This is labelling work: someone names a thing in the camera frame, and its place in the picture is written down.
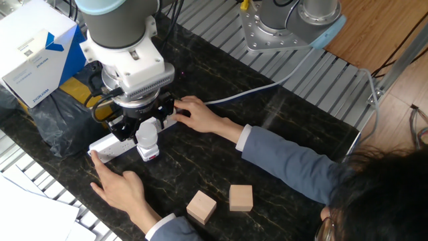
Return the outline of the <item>person's right hand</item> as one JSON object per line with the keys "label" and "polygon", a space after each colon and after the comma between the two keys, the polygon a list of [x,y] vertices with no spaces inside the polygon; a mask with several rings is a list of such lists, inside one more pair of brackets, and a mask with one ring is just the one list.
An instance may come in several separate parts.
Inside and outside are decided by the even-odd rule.
{"label": "person's right hand", "polygon": [[188,111],[190,116],[175,114],[173,119],[195,131],[220,135],[229,128],[229,122],[225,118],[217,116],[198,98],[175,100],[174,106],[177,109]]}

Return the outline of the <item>person's left hand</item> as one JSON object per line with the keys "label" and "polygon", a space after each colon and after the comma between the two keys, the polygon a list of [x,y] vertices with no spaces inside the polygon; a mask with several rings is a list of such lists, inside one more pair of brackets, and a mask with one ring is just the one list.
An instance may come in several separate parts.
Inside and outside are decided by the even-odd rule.
{"label": "person's left hand", "polygon": [[126,212],[131,218],[150,213],[144,198],[144,186],[135,172],[114,173],[100,160],[96,151],[91,151],[91,158],[101,187],[94,182],[90,186],[105,202]]}

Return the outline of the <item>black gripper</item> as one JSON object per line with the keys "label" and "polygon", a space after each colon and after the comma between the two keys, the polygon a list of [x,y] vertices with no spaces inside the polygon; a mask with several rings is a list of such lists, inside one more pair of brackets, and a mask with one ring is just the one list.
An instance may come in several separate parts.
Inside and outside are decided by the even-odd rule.
{"label": "black gripper", "polygon": [[132,102],[119,101],[115,103],[122,109],[122,114],[107,122],[111,133],[121,142],[133,139],[136,126],[155,118],[161,129],[165,128],[165,121],[174,112],[175,99],[170,92],[165,92],[158,97],[143,98]]}

